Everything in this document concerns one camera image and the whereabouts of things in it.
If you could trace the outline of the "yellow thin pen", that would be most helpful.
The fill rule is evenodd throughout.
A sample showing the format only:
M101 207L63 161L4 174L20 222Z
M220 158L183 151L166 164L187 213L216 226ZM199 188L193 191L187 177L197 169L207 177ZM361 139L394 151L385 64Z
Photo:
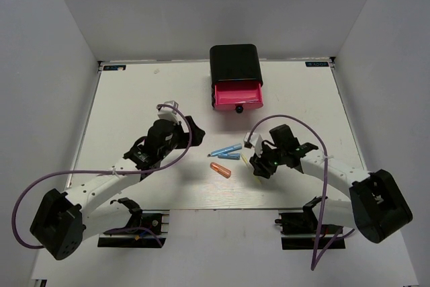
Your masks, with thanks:
M256 175L253 174L253 168L252 168L251 164L248 162L248 159L242 153L241 153L241 160L245 163L246 168L250 171L253 179L260 186L261 185L261 180Z

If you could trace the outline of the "blue highlighter pen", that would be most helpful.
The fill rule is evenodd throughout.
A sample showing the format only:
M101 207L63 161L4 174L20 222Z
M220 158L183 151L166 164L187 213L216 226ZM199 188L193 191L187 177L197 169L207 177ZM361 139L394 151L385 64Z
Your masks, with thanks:
M243 147L242 144L230 145L228 147L224 147L224 148L212 151L211 153L208 154L208 157L215 157L223 154L229 154L231 152L241 150L242 147Z

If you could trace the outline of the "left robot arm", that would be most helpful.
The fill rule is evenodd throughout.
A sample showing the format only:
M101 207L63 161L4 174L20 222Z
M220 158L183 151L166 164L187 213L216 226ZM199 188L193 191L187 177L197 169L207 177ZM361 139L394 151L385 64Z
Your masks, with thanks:
M150 174L162 170L163 159L175 149L184 153L201 145L205 132L191 116L179 122L173 114L161 116L109 171L96 171L95 177L79 188L47 192L31 224L30 232L56 260L71 255L85 239L98 233L112 233L114 210L100 213L102 204L123 204L129 209L119 217L120 232L136 232L142 224L142 210L127 198L114 200L122 190Z

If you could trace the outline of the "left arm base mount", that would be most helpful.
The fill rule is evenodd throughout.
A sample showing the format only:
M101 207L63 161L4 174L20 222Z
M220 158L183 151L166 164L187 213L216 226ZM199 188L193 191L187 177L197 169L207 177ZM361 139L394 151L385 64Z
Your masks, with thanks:
M143 211L140 218L130 220L124 228L100 234L99 248L160 249L169 231L169 211Z

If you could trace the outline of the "pink drawer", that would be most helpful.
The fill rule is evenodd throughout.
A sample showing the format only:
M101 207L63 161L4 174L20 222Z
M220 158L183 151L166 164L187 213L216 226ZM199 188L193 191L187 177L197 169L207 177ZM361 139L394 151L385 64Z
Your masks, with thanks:
M258 104L240 104L240 101L258 99ZM263 93L258 81L225 81L212 88L212 107L217 111L235 111L238 114L246 110L263 107Z

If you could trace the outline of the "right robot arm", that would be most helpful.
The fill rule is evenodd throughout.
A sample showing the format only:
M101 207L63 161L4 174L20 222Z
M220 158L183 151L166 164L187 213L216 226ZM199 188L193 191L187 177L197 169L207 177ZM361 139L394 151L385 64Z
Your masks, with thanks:
M253 173L269 179L279 166L295 169L347 196L347 200L315 197L297 215L283 213L276 223L285 235L317 233L326 226L359 231L368 241L380 243L410 223L413 214L393 176L386 170L356 169L327 157L316 145L301 144L285 124L270 130L272 142L246 133L244 144L254 150Z

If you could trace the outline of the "black drawer cabinet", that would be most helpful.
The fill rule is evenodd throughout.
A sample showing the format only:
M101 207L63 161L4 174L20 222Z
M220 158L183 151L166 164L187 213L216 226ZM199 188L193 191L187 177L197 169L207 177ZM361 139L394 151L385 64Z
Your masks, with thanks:
M209 54L213 86L227 81L257 81L263 85L256 45L215 45L211 47Z

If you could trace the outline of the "left table logo sticker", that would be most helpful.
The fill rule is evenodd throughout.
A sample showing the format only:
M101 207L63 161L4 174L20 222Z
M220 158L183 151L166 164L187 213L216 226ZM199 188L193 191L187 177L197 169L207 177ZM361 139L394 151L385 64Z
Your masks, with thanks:
M126 65L104 65L103 71L125 71Z

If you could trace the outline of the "blue thin pen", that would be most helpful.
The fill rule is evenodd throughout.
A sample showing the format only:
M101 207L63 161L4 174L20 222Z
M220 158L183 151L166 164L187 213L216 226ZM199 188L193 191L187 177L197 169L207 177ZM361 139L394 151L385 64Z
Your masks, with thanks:
M260 101L258 99L240 101L240 104L258 104Z

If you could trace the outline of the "orange marker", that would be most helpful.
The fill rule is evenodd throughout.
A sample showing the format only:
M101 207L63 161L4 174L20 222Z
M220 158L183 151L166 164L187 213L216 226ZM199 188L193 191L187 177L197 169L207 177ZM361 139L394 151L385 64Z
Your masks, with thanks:
M224 166L218 163L211 162L210 168L224 178L229 178L231 176L231 170L225 168Z

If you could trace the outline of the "table logo sticker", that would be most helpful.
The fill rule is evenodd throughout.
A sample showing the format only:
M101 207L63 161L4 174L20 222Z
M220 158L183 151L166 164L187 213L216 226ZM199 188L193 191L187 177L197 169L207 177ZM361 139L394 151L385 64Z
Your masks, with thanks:
M307 67L329 67L328 62L320 62L320 61L306 61L305 65Z
M125 71L126 65L104 65L103 71Z

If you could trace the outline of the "right table logo sticker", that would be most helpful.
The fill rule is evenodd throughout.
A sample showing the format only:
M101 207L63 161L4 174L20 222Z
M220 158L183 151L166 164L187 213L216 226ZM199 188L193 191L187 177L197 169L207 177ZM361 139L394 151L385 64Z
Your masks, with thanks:
M320 62L320 61L306 61L305 65L307 67L329 67L328 62Z

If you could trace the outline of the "blue marker cap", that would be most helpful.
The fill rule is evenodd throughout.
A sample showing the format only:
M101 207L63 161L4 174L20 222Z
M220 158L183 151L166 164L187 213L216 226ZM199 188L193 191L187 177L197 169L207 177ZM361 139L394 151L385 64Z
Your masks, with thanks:
M240 153L223 153L218 155L219 159L228 159L228 160L240 160Z

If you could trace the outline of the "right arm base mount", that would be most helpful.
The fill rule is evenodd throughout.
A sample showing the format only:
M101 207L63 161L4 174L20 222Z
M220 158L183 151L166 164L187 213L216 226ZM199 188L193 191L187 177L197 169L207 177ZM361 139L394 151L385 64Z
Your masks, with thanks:
M306 203L302 209L280 212L274 220L276 226L280 228L282 249L283 250L312 250L316 238L317 220L319 211L315 216L312 209L321 202L321 197L315 197ZM318 249L323 247L331 240L334 234L341 227L332 224L323 224L318 243ZM345 249L345 242L341 234L329 246L329 249Z

